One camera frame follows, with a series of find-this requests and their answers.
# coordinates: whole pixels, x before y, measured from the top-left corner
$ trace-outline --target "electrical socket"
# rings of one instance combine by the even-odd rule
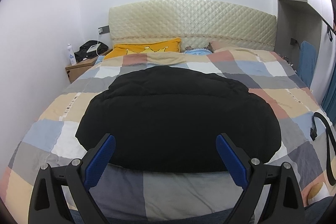
[[[294,38],[291,38],[290,45],[295,46],[295,44],[298,44],[298,41]]]

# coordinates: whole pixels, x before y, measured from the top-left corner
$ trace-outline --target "white cable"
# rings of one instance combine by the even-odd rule
[[[99,54],[98,54],[98,44],[99,44],[99,40],[98,40],[98,38],[99,38],[99,29],[98,29],[98,36],[97,36],[97,44],[96,44],[96,54],[98,55],[98,57],[99,57]]]

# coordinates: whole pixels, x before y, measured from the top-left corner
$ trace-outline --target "beige headboard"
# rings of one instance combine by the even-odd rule
[[[212,40],[273,51],[277,19],[249,7],[212,0],[149,0],[112,7],[113,44],[154,43],[181,37],[181,51]]]

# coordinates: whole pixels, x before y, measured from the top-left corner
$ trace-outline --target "metal screw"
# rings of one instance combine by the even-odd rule
[[[74,159],[71,164],[74,165],[74,166],[77,166],[78,164],[81,163],[81,160],[80,159]]]
[[[260,163],[260,160],[258,160],[257,158],[253,158],[251,159],[251,163],[254,165],[258,165]]]
[[[46,170],[47,168],[48,168],[48,164],[42,164],[42,165],[41,165],[41,169],[42,169],[42,170]]]
[[[283,166],[284,166],[286,169],[290,169],[290,168],[292,167],[291,164],[288,163],[288,162],[284,162],[284,163],[283,163]]]

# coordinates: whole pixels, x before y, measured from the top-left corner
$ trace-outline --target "blue gripper pad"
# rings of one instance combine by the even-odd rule
[[[249,184],[246,168],[222,135],[216,138],[216,148],[235,184],[246,190]]]
[[[85,169],[83,185],[87,191],[97,185],[115,149],[116,139],[110,135]]]

